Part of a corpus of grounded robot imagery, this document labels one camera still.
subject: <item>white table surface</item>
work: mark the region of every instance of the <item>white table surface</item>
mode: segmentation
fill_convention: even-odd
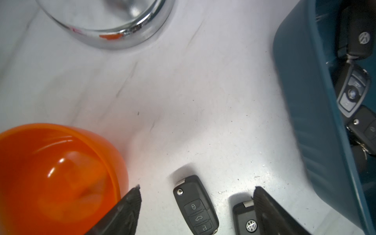
[[[137,234],[191,234],[172,194],[196,173],[219,235],[232,206],[265,189],[308,231],[363,234],[313,191],[273,64],[297,0],[177,0],[161,30],[127,50],[71,38],[33,0],[0,2],[0,132],[36,122],[107,138],[140,184]]]

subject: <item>key button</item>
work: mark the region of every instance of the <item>key button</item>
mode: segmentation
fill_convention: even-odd
[[[201,224],[202,222],[204,222],[206,220],[210,220],[210,217],[209,217],[208,212],[206,210],[203,210],[200,213],[189,217],[189,221],[191,222],[193,227],[198,225],[198,224]]]
[[[193,215],[194,213],[197,213],[203,209],[205,209],[205,207],[200,199],[194,200],[184,206],[187,216]]]
[[[373,121],[365,130],[364,135],[369,139],[373,140],[376,138],[376,121]]]
[[[347,111],[351,111],[354,106],[356,105],[355,102],[349,101],[349,99],[346,96],[346,93],[343,93],[342,98],[340,100],[340,104],[343,108],[345,108]]]
[[[362,95],[364,92],[365,87],[354,77],[350,77],[349,82],[347,83],[349,86],[354,86],[358,89],[359,95]]]
[[[207,232],[207,231],[210,231],[212,229],[212,224],[211,224],[211,220],[209,220],[208,222],[206,222],[205,224],[202,224],[200,226],[197,226],[197,227],[194,227],[194,230],[196,231],[196,233],[200,234],[200,233],[204,233],[204,232]]]
[[[351,75],[358,79],[363,84],[363,86],[367,84],[367,80],[357,71],[352,71]]]

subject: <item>black car key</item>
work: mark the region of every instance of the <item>black car key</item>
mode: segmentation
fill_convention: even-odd
[[[347,128],[369,154],[376,154],[376,114],[374,112],[362,105],[347,124]]]
[[[372,54],[376,23],[367,1],[350,1],[341,11],[339,27],[339,58],[365,59]]]
[[[253,200],[242,202],[232,208],[236,235],[259,235]]]
[[[351,117],[361,105],[371,86],[367,71],[348,61],[343,65],[335,84],[337,105],[346,118]]]
[[[197,175],[179,181],[173,192],[180,212],[193,234],[210,235],[217,232],[217,214]]]

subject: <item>blue container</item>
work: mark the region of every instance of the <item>blue container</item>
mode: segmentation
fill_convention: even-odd
[[[274,59],[315,192],[366,234],[376,235],[376,159],[369,157],[369,171],[357,173],[330,75],[338,65],[340,3],[301,0],[277,30]],[[358,64],[374,78],[363,104],[375,111],[376,52]]]

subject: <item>orange plastic bowl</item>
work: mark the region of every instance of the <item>orange plastic bowl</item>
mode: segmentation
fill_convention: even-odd
[[[128,191],[125,162],[90,131],[27,124],[0,134],[0,223],[10,234],[84,234]]]

